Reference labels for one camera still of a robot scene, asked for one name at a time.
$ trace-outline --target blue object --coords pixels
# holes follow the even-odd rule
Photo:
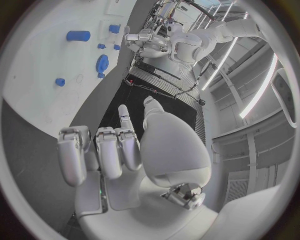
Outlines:
[[[55,83],[56,83],[58,86],[63,87],[63,86],[65,85],[66,81],[65,81],[63,78],[57,78],[57,79],[55,80]]]
[[[109,31],[113,34],[118,34],[120,32],[121,25],[109,25]]]
[[[104,44],[99,43],[99,44],[98,44],[98,48],[99,48],[99,49],[105,49],[106,46],[105,46]]]
[[[102,74],[109,67],[109,57],[105,54],[102,54],[96,63],[96,71],[99,74]]]
[[[68,41],[82,41],[87,42],[91,37],[89,31],[69,31],[66,35]]]
[[[116,44],[115,44],[115,45],[113,46],[113,49],[114,49],[114,50],[120,50],[121,47],[120,47],[119,45],[116,45]]]
[[[105,77],[105,74],[104,74],[104,73],[98,73],[98,78],[104,79],[104,77]]]

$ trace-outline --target black floor mat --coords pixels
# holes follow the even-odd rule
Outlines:
[[[136,76],[130,75],[128,80],[133,80],[133,82],[137,85],[143,85],[155,89],[161,93],[168,94],[167,92]],[[195,130],[197,111],[191,106],[179,99],[172,99],[166,96],[158,95],[140,87],[129,86],[124,82],[121,84],[109,107],[107,108],[99,128],[112,127],[115,129],[121,127],[118,107],[122,104],[125,104],[128,108],[130,119],[132,121],[137,138],[141,140],[144,133],[143,120],[145,108],[143,102],[148,96],[152,96],[154,99],[159,101],[166,112],[179,117]]]

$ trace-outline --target white robot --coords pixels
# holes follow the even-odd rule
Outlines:
[[[234,37],[265,39],[259,26],[252,19],[215,21],[207,29],[194,29],[190,32],[183,32],[183,26],[172,19],[169,19],[165,26],[169,39],[148,28],[138,34],[126,34],[125,43],[143,58],[169,56],[174,62],[193,65],[210,54],[217,43],[229,42]]]
[[[98,129],[96,151],[86,126],[59,133],[61,172],[76,187],[75,212],[89,239],[173,239],[190,219],[206,232],[216,217],[202,204],[212,172],[206,147],[157,100],[143,104],[140,143],[125,105],[118,109],[121,128]]]

